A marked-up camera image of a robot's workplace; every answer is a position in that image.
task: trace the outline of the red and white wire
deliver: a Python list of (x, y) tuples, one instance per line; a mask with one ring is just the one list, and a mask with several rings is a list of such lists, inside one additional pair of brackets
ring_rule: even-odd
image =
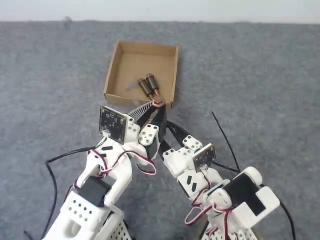
[[(194, 209), (200, 209), (201, 211), (190, 221), (188, 221), (188, 218), (190, 214), (193, 212)], [(195, 224), (203, 215), (205, 215), (210, 209), (212, 209), (212, 205), (205, 207), (203, 210), (199, 206), (194, 206), (191, 208), (190, 212), (187, 214), (187, 216), (184, 219), (184, 223), (188, 226)]]
[(210, 239), (211, 235), (215, 234), (217, 230), (218, 230), (217, 227), (211, 227), (205, 232), (205, 234), (207, 234)]
[(157, 168), (156, 168), (156, 165), (153, 161), (149, 160), (148, 158), (142, 156), (141, 154), (139, 154), (138, 152), (135, 152), (135, 151), (132, 151), (132, 150), (126, 150), (126, 151), (123, 151), (116, 159), (116, 161), (114, 162), (113, 166), (111, 168), (106, 168), (104, 170), (101, 170), (101, 173), (103, 174), (108, 174), (110, 173), (113, 169), (115, 169), (118, 165), (119, 165), (119, 160), (120, 158), (126, 154), (126, 153), (130, 153), (130, 154), (135, 154), (137, 157), (139, 157), (140, 159), (144, 160), (145, 162), (147, 162), (149, 165), (152, 166), (153, 168), (153, 171), (148, 171), (148, 170), (143, 170), (138, 164), (136, 165), (136, 167), (144, 174), (147, 174), (147, 175), (155, 175), (157, 173)]
[(212, 206), (212, 209), (217, 213), (223, 213), (223, 234), (224, 234), (224, 240), (228, 239), (228, 214), (232, 212), (233, 208), (227, 208), (227, 209), (217, 209), (217, 205), (214, 204)]
[(105, 158), (99, 153), (99, 152), (97, 152), (96, 150), (94, 150), (94, 149), (92, 149), (91, 150), (99, 159), (101, 159), (101, 161), (102, 161), (102, 163), (103, 163), (103, 167), (102, 167), (102, 171), (104, 171), (104, 170), (107, 170), (108, 169), (108, 167), (107, 167), (107, 161), (105, 160)]
[(203, 175), (204, 179), (205, 179), (205, 180), (206, 180), (206, 182), (208, 183), (208, 187), (209, 187), (209, 189), (211, 189), (212, 185), (211, 185), (210, 180), (207, 178), (207, 176), (204, 174), (204, 172), (203, 172), (202, 170), (201, 170), (200, 172), (202, 173), (202, 175)]
[(201, 195), (207, 190), (207, 188), (205, 187), (204, 189), (202, 189), (197, 196), (195, 197), (195, 199), (192, 201), (191, 205), (193, 207), (198, 207), (201, 205), (201, 202), (198, 202), (199, 198), (201, 197)]

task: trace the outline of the black cable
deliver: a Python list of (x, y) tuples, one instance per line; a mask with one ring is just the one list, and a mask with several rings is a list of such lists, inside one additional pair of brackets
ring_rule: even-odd
[(236, 159), (236, 155), (235, 155), (235, 153), (234, 153), (234, 151), (233, 151), (233, 149), (232, 149), (232, 146), (231, 146), (231, 144), (230, 144), (230, 142), (229, 142), (229, 140), (228, 140), (228, 138), (227, 138), (224, 130), (223, 130), (222, 127), (220, 126), (220, 123), (219, 123), (219, 121), (218, 121), (215, 113), (214, 113), (213, 111), (212, 111), (211, 113), (212, 113), (212, 115), (213, 115), (213, 117), (214, 117), (214, 120), (215, 120), (216, 124), (218, 125), (218, 127), (219, 127), (222, 135), (224, 136), (224, 139), (225, 139), (226, 143), (227, 143), (228, 146), (229, 146), (229, 149), (230, 149), (230, 152), (231, 152), (231, 154), (232, 154), (234, 163), (235, 163), (235, 165), (236, 165), (236, 169), (237, 169), (238, 173), (240, 173), (240, 172), (241, 172), (241, 171), (240, 171), (240, 167), (239, 167), (238, 161), (237, 161), (237, 159)]
[[(43, 239), (47, 233), (47, 230), (48, 230), (48, 227), (50, 225), (50, 222), (51, 222), (51, 219), (54, 215), (54, 211), (55, 211), (55, 208), (56, 208), (56, 205), (57, 205), (57, 198), (58, 198), (58, 186), (57, 186), (57, 181), (56, 181), (56, 177), (54, 175), (54, 172), (52, 171), (51, 167), (50, 167), (50, 163), (53, 163), (55, 162), (56, 160), (58, 159), (61, 159), (61, 158), (64, 158), (66, 156), (69, 156), (69, 155), (72, 155), (72, 154), (77, 154), (77, 153), (83, 153), (83, 152), (87, 152), (87, 151), (90, 151), (92, 149), (96, 149), (98, 148), (99, 146), (101, 146), (105, 141), (107, 140), (107, 138), (105, 138), (99, 145), (96, 145), (96, 146), (90, 146), (90, 147), (82, 147), (82, 148), (79, 148), (79, 149), (76, 149), (76, 150), (72, 150), (72, 151), (69, 151), (67, 153), (64, 153), (62, 155), (59, 155), (59, 156), (56, 156), (52, 159), (49, 159), (47, 161), (45, 161), (45, 166), (46, 168), (48, 169), (49, 171), (49, 174), (51, 176), (51, 179), (52, 179), (52, 183), (53, 183), (53, 189), (54, 189), (54, 196), (53, 196), (53, 203), (52, 203), (52, 206), (51, 206), (51, 210), (50, 210), (50, 214), (49, 214), (49, 217), (46, 221), (46, 224), (45, 224), (45, 227), (43, 229), (43, 233), (41, 235), (41, 238), (40, 239)], [(31, 236), (31, 234), (29, 232), (27, 232), (26, 230), (23, 231), (24, 235), (29, 239), (29, 240), (34, 240), (33, 237)]]
[(221, 168), (223, 168), (223, 169), (227, 169), (227, 170), (229, 170), (229, 171), (232, 171), (232, 172), (235, 172), (235, 173), (239, 173), (238, 172), (238, 170), (236, 170), (236, 169), (234, 169), (234, 168), (231, 168), (231, 167), (228, 167), (228, 166), (225, 166), (225, 165), (222, 165), (222, 164), (220, 164), (220, 163), (217, 163), (217, 162), (215, 162), (215, 161), (212, 161), (211, 162), (213, 165), (217, 165), (217, 166), (219, 166), (219, 167), (221, 167)]
[(289, 219), (290, 222), (290, 227), (291, 227), (291, 233), (292, 233), (292, 239), (296, 240), (296, 230), (295, 230), (295, 224), (294, 224), (294, 220), (291, 217), (291, 214), (289, 212), (289, 210), (287, 209), (287, 207), (285, 206), (284, 202), (276, 195), (276, 197), (279, 199), (280, 201), (280, 206), (282, 207), (282, 209), (284, 210), (286, 216)]
[(29, 240), (34, 240), (34, 238), (28, 233), (26, 230), (23, 231), (23, 234), (29, 239)]

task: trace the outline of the wire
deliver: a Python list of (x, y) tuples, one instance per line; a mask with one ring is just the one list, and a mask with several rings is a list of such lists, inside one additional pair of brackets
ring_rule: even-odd
[(203, 171), (201, 171), (200, 170), (200, 172), (202, 173), (202, 175), (203, 175), (203, 177), (204, 177), (204, 179), (206, 180), (206, 182), (208, 183), (208, 187), (209, 187), (209, 189), (211, 189), (211, 182), (210, 182), (210, 180), (207, 178), (207, 176), (204, 174), (204, 172)]
[(213, 165), (217, 165), (217, 166), (219, 166), (219, 167), (221, 167), (221, 168), (223, 168), (223, 169), (227, 169), (227, 170), (229, 170), (229, 171), (232, 171), (232, 172), (235, 172), (235, 173), (239, 173), (238, 172), (238, 170), (236, 170), (236, 169), (234, 169), (234, 168), (231, 168), (231, 167), (228, 167), (228, 166), (225, 166), (225, 165), (222, 165), (222, 164), (220, 164), (220, 163), (217, 163), (217, 162), (215, 162), (215, 161), (212, 161), (211, 162)]
[(30, 235), (29, 232), (27, 232), (26, 230), (23, 231), (23, 234), (29, 239), (29, 240), (34, 240), (34, 238)]
[(204, 189), (202, 189), (202, 190), (197, 194), (197, 196), (194, 198), (194, 200), (193, 200), (192, 203), (191, 203), (191, 205), (192, 205), (193, 207), (198, 207), (198, 206), (201, 205), (201, 203), (198, 202), (198, 200), (199, 200), (200, 196), (201, 196), (206, 190), (207, 190), (207, 188), (205, 187)]
[(131, 154), (135, 154), (136, 156), (138, 156), (140, 159), (146, 161), (149, 165), (152, 166), (153, 168), (153, 171), (148, 171), (148, 170), (143, 170), (141, 167), (139, 167), (139, 165), (137, 164), (136, 167), (144, 174), (147, 174), (147, 175), (155, 175), (157, 173), (157, 168), (156, 168), (156, 165), (153, 161), (149, 160), (148, 158), (142, 156), (140, 153), (136, 152), (136, 151), (133, 151), (133, 150), (126, 150), (126, 151), (123, 151), (122, 153), (120, 153), (120, 155), (117, 157), (117, 159), (115, 160), (114, 164), (112, 165), (111, 168), (107, 169), (107, 170), (102, 170), (101, 173), (103, 174), (108, 174), (110, 173), (114, 168), (116, 168), (119, 164), (119, 160), (120, 158), (124, 155), (124, 154), (128, 154), (128, 153), (131, 153)]
[[(188, 221), (188, 218), (190, 216), (190, 214), (193, 212), (194, 209), (200, 209), (201, 211), (190, 221)], [(194, 206), (193, 208), (191, 208), (191, 210), (189, 211), (189, 213), (186, 215), (185, 219), (184, 219), (184, 223), (188, 226), (193, 225), (194, 223), (196, 223), (204, 214), (206, 214), (210, 209), (212, 209), (212, 205), (207, 206), (206, 208), (204, 208), (203, 210), (201, 209), (201, 207), (199, 206)]]
[[(67, 153), (61, 154), (59, 156), (56, 156), (54, 158), (51, 158), (51, 159), (49, 159), (49, 160), (47, 160), (45, 162), (45, 166), (48, 169), (48, 172), (49, 172), (49, 174), (51, 176), (51, 179), (52, 179), (54, 195), (53, 195), (53, 203), (52, 203), (52, 206), (51, 206), (49, 217), (48, 217), (48, 219), (46, 221), (46, 224), (44, 226), (44, 229), (43, 229), (43, 232), (42, 232), (42, 235), (41, 235), (40, 239), (43, 239), (45, 237), (46, 233), (47, 233), (47, 230), (48, 230), (48, 227), (50, 225), (51, 219), (52, 219), (52, 217), (54, 215), (54, 211), (55, 211), (55, 208), (56, 208), (56, 205), (57, 205), (57, 199), (58, 199), (57, 180), (56, 180), (56, 177), (54, 175), (54, 172), (52, 171), (52, 169), (50, 167), (50, 163), (53, 163), (53, 162), (57, 161), (58, 159), (67, 157), (67, 156), (72, 155), (72, 154), (83, 153), (83, 152), (88, 152), (90, 150), (94, 150), (94, 149), (100, 147), (106, 140), (107, 140), (107, 138), (105, 137), (104, 140), (101, 143), (99, 143), (98, 145), (96, 145), (96, 146), (78, 148), (78, 149), (69, 151)], [(23, 233), (28, 239), (33, 240), (33, 237), (31, 236), (31, 234), (29, 232), (24, 230)]]
[(224, 213), (224, 224), (223, 224), (223, 232), (224, 232), (224, 240), (228, 240), (228, 214), (231, 211), (227, 211)]
[(292, 239), (296, 240), (296, 230), (295, 230), (295, 224), (294, 224), (294, 220), (291, 217), (291, 214), (289, 212), (289, 210), (287, 209), (287, 207), (285, 206), (284, 202), (276, 195), (276, 197), (279, 199), (280, 202), (280, 206), (282, 207), (282, 209), (284, 210), (286, 216), (289, 219), (290, 222), (290, 227), (291, 227), (291, 233), (292, 233)]
[(219, 129), (220, 129), (220, 131), (221, 131), (222, 135), (224, 136), (224, 139), (225, 139), (226, 143), (228, 144), (228, 147), (229, 147), (230, 152), (231, 152), (231, 154), (232, 154), (232, 157), (233, 157), (234, 163), (235, 163), (235, 165), (236, 165), (236, 169), (238, 170), (238, 173), (240, 173), (240, 172), (241, 172), (241, 171), (240, 171), (240, 167), (239, 167), (239, 164), (238, 164), (238, 161), (237, 161), (236, 155), (235, 155), (235, 153), (234, 153), (234, 150), (232, 149), (232, 146), (231, 146), (231, 144), (230, 144), (230, 142), (229, 142), (229, 140), (228, 140), (228, 138), (227, 138), (227, 136), (226, 136), (226, 134), (225, 134), (224, 130), (223, 130), (223, 129), (222, 129), (222, 127), (220, 126), (220, 123), (219, 123), (219, 121), (218, 121), (218, 119), (217, 119), (217, 117), (216, 117), (215, 113), (214, 113), (213, 111), (212, 111), (211, 113), (212, 113), (212, 115), (213, 115), (213, 117), (214, 117), (214, 120), (215, 120), (216, 124), (218, 125), (218, 127), (219, 127)]

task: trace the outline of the black circuit board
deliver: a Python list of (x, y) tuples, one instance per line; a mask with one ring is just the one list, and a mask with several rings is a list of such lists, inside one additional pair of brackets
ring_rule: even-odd
[(109, 138), (124, 144), (127, 118), (108, 107), (100, 106), (99, 132), (107, 131)]
[(215, 146), (208, 144), (196, 152), (192, 159), (196, 172), (200, 172), (201, 168), (205, 165), (209, 167), (211, 162), (216, 159)]

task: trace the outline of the hole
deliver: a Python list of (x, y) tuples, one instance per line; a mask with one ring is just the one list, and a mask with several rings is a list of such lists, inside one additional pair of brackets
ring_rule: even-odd
[(114, 149), (112, 146), (104, 146), (101, 148), (102, 151), (112, 150)]

